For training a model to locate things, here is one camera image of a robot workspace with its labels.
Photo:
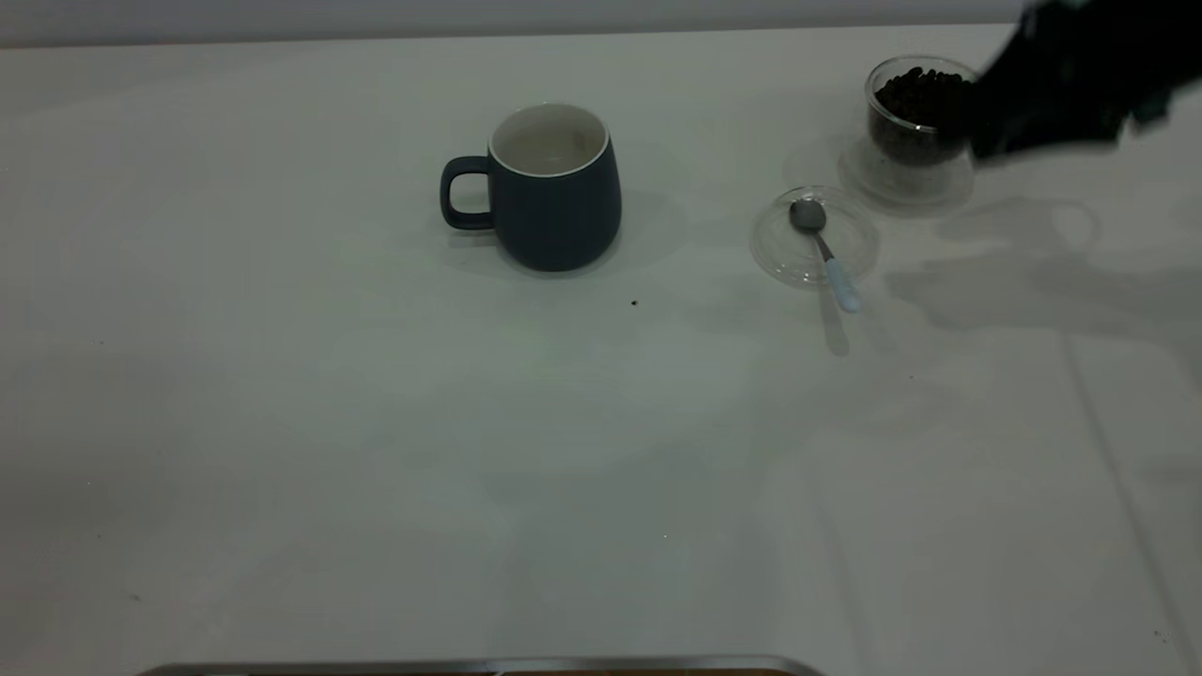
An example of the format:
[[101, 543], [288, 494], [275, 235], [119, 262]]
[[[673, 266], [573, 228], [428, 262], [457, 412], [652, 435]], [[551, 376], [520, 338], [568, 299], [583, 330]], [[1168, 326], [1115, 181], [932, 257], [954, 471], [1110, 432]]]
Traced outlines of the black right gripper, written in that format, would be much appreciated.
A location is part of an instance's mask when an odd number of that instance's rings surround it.
[[972, 159], [1114, 143], [1127, 123], [1164, 121], [1176, 93], [1200, 82], [1200, 19], [1197, 1], [1027, 4], [1008, 52], [972, 85]]

